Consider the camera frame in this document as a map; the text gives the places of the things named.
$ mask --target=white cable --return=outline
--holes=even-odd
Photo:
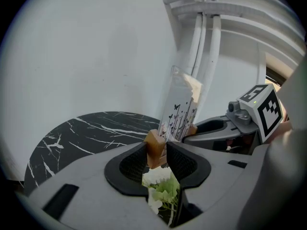
[[[194,64],[196,61],[198,46],[200,44],[200,38],[201,38],[201,23],[202,23],[202,14],[198,13],[196,16],[196,22],[195,22],[195,29],[194,34],[192,38],[191,48],[190,48],[190,54],[189,54],[189,61],[187,66],[187,73],[192,74]]]
[[[187,13],[200,13],[205,12],[206,14],[220,14],[220,15],[231,15],[238,17],[246,17],[249,20],[260,22],[266,26],[277,29],[281,33],[290,34],[298,40],[303,40],[305,37],[305,31],[300,29],[299,26],[289,24],[288,22],[280,20],[258,8],[252,8],[240,4],[232,4],[227,2],[206,2],[206,3],[192,3],[184,4],[172,8],[172,14],[179,16]]]
[[[197,78],[197,73],[198,73],[198,70],[199,70],[200,65],[201,65],[201,57],[202,57],[202,54],[203,54],[203,47],[205,45],[206,26],[207,26],[207,17],[203,13],[202,14],[202,25],[201,25],[201,39],[200,39],[200,44],[199,44],[198,51],[197,51],[194,69],[193,69],[193,72],[192,72],[192,77],[194,77],[194,78]]]
[[[209,52],[209,60],[203,75],[203,89],[200,97],[200,103],[198,105],[198,112],[196,113],[195,120],[198,120],[198,117],[201,113],[203,105],[207,99],[208,91],[210,89],[216,63],[220,54],[220,43],[221,43],[221,16],[216,15],[213,17],[213,30],[212,30],[212,37],[211,37],[211,45],[210,45],[210,52]]]

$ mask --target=white vein pattern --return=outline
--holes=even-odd
[[[142,132],[135,132],[131,130],[124,130],[124,129],[118,129],[118,128],[108,128],[103,125],[100,125],[102,128],[106,129],[107,131],[114,131],[114,132],[122,132],[122,133],[128,133],[128,134],[137,134],[137,135],[144,135],[146,136],[147,133],[142,133]]]
[[[109,132],[111,132],[111,133],[118,134],[119,136],[128,136],[128,137],[132,137],[132,138],[136,138],[136,139],[143,140],[143,138],[136,137],[136,136],[131,136],[131,135],[127,135],[127,134],[121,134],[121,133],[119,133],[119,132],[123,132],[123,133],[133,133],[133,134],[145,135],[145,136],[147,135],[147,133],[142,133],[142,132],[127,131],[127,130],[123,130],[123,129],[111,129],[111,128],[105,127],[105,126],[103,126],[103,125],[101,125],[101,124],[98,124],[98,125],[101,126],[101,128],[100,128],[100,127],[98,127],[98,126],[91,125],[90,123],[88,123],[88,122],[82,120],[81,118],[76,117],[75,119],[78,120],[78,121],[80,121],[80,122],[84,122],[84,123],[88,124],[88,125],[91,126],[91,127],[95,127],[95,128],[98,128],[98,129],[101,129],[101,130],[104,130],[104,131],[109,131]]]
[[[128,114],[128,113],[122,113],[122,112],[118,112],[116,115],[114,115],[113,117],[116,117],[119,114],[123,114],[123,115],[127,115],[127,116],[135,116],[136,114]]]
[[[46,169],[52,176],[54,176],[54,172],[49,168],[48,165],[46,165],[43,156],[42,156],[42,159],[43,159],[43,163],[44,163],[45,169]]]
[[[151,123],[151,124],[156,124],[158,125],[159,123],[156,123],[156,122],[150,122],[150,121],[144,121],[145,123]]]
[[[117,144],[117,146],[119,146],[119,145],[126,146],[126,144],[124,144],[124,143],[114,142],[115,140],[113,140],[112,142],[107,142],[107,141],[103,141],[103,140],[97,140],[97,139],[94,139],[94,138],[90,138],[90,137],[87,137],[87,136],[86,136],[86,138],[91,139],[91,140],[95,140],[95,141],[98,141],[98,142],[102,142],[102,143],[107,143],[104,148],[107,148],[111,144],[115,144],[115,145]]]
[[[71,127],[70,127],[70,130],[72,131],[72,133],[74,133],[74,134],[78,135],[76,132],[74,132],[74,131],[73,131],[73,129],[72,129],[72,125],[70,124],[70,122],[66,121],[66,123],[68,123],[68,124],[71,126]]]
[[[31,168],[30,161],[28,162],[28,167],[29,167],[30,172],[31,172],[31,175],[32,175],[32,177],[33,177],[33,179],[34,179],[34,181],[35,181],[35,184],[36,184],[36,186],[38,187],[37,181],[36,181],[36,179],[35,179],[35,177],[34,177],[34,175],[33,175],[33,171],[32,171],[32,168]]]
[[[46,135],[44,138],[56,139],[54,136]]]
[[[107,120],[107,121],[109,121],[110,123],[112,123],[112,124],[114,124],[114,125],[121,125],[121,126],[126,127],[126,128],[132,128],[132,129],[142,130],[142,131],[146,131],[146,132],[149,131],[148,129],[136,128],[136,127],[134,127],[134,126],[132,126],[132,125],[126,125],[126,124],[123,124],[123,123],[119,123],[119,122],[116,122],[116,121],[114,121],[114,120],[112,120],[112,119],[109,119],[109,118],[107,118],[107,117],[101,116],[100,118],[101,118],[101,119],[104,119],[104,120]]]
[[[78,147],[77,145],[75,145],[75,144],[73,144],[73,143],[71,143],[71,142],[69,142],[69,143],[72,144],[73,146],[75,146],[76,148],[82,150],[82,151],[85,151],[85,152],[90,153],[90,154],[94,154],[94,153],[92,153],[92,152],[90,152],[90,151],[87,151],[87,150],[82,149],[81,147]]]
[[[39,187],[38,182],[44,182],[50,175],[55,175],[80,156],[143,141],[148,131],[157,128],[158,124],[158,120],[155,122],[155,119],[148,119],[147,116],[124,112],[100,112],[64,122],[44,136],[36,147],[35,150],[39,156],[41,155],[43,163],[40,158],[31,156],[27,178],[33,182],[25,183],[25,193],[30,195],[36,187]]]
[[[99,127],[97,127],[97,126],[95,126],[95,125],[91,125],[91,124],[89,124],[88,122],[84,121],[83,119],[80,119],[79,117],[75,117],[75,119],[78,120],[78,121],[80,121],[80,122],[84,122],[84,123],[88,124],[90,127],[94,127],[94,128],[98,128],[98,129],[101,129],[101,130],[104,130],[104,131],[108,131],[108,130],[106,130],[106,129],[99,128]]]

